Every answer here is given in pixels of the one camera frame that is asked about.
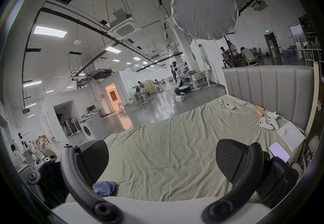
upholstered headboard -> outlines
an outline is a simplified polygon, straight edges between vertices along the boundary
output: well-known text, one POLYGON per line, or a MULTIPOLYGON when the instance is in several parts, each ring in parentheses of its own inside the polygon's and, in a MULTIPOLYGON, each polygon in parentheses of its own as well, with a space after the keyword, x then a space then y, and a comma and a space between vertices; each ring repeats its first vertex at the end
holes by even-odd
POLYGON ((307 131, 308 135, 318 99, 319 76, 316 62, 314 68, 273 65, 222 70, 228 95, 271 112, 277 111, 279 115, 307 131))

white circular reflector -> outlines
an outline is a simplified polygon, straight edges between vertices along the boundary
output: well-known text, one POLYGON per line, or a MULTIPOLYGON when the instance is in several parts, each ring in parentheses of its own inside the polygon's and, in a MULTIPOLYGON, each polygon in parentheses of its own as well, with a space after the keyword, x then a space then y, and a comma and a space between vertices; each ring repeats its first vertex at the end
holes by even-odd
POLYGON ((182 31, 204 40, 223 38, 238 18, 235 0, 172 0, 171 13, 182 31))

phone screen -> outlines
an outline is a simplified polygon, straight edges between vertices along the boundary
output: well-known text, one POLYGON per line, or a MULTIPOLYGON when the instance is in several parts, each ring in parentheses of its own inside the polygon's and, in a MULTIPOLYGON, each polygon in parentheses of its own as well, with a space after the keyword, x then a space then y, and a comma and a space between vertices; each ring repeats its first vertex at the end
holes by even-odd
POLYGON ((281 158, 284 162, 288 162, 290 159, 290 155, 277 141, 270 145, 269 150, 275 157, 281 158))

bed sheet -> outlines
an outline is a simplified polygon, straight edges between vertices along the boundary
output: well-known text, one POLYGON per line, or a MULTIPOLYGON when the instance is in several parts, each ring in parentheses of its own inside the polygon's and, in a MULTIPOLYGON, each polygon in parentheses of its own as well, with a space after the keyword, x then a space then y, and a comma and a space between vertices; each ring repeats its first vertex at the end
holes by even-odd
MULTIPOLYGON (((181 115, 111 135, 105 139, 109 164, 99 181, 117 182, 117 196, 137 200, 222 197, 232 185, 216 164, 220 139, 258 142, 264 151, 278 141, 290 154, 289 163, 300 153, 291 153, 275 130, 259 127, 256 111, 256 105, 224 95, 181 115), (228 102, 236 109, 227 108, 228 102)), ((277 121, 280 127, 287 122, 277 121)))

game controller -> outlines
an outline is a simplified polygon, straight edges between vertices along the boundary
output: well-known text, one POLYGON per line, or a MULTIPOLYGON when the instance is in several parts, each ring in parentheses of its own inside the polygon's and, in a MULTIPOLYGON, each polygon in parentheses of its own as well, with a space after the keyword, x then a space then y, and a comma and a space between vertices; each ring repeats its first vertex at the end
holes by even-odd
POLYGON ((261 117, 259 120, 259 126, 265 129, 273 130, 273 125, 267 124, 265 117, 261 117))
POLYGON ((276 114, 276 112, 274 112, 274 113, 267 112, 267 115, 269 116, 269 118, 268 118, 268 124, 273 125, 276 130, 279 130, 279 124, 276 121, 276 119, 277 119, 277 117, 279 115, 276 114))

